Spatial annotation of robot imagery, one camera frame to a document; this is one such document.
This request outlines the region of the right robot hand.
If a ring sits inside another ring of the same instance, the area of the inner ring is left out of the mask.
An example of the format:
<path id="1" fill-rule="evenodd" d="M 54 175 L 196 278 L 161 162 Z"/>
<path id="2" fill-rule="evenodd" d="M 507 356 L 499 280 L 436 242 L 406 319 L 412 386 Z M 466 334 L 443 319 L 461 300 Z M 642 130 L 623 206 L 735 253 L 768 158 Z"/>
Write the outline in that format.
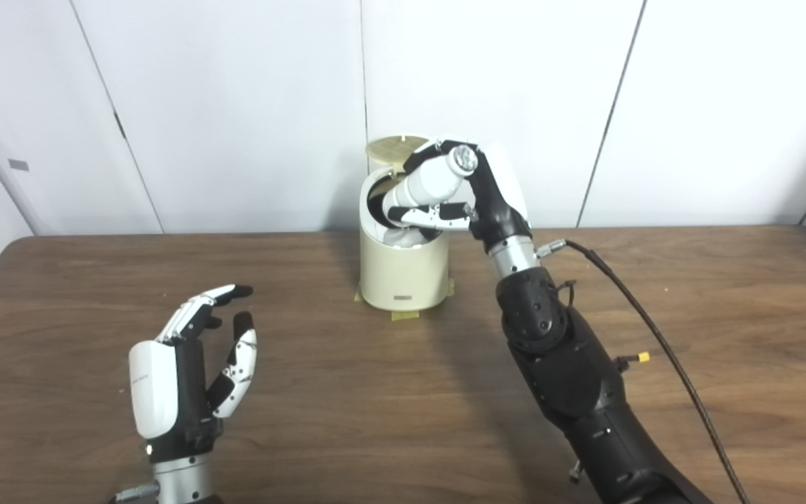
<path id="1" fill-rule="evenodd" d="M 530 237 L 527 204 L 505 147 L 496 141 L 434 139 L 403 164 L 405 176 L 381 200 L 393 228 L 469 230 L 485 250 Z"/>

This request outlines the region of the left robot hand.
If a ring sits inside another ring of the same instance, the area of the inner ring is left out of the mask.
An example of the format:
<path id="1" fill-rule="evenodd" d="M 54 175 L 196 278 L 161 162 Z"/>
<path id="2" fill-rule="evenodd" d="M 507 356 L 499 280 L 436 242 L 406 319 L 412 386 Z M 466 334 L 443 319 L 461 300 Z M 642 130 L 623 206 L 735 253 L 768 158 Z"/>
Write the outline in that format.
<path id="1" fill-rule="evenodd" d="M 221 326 L 215 307 L 252 295 L 249 285 L 227 284 L 189 297 L 154 338 L 129 352 L 132 414 L 151 465 L 211 453 L 255 376 L 258 336 L 248 311 L 233 318 L 224 368 L 206 382 L 201 336 Z"/>

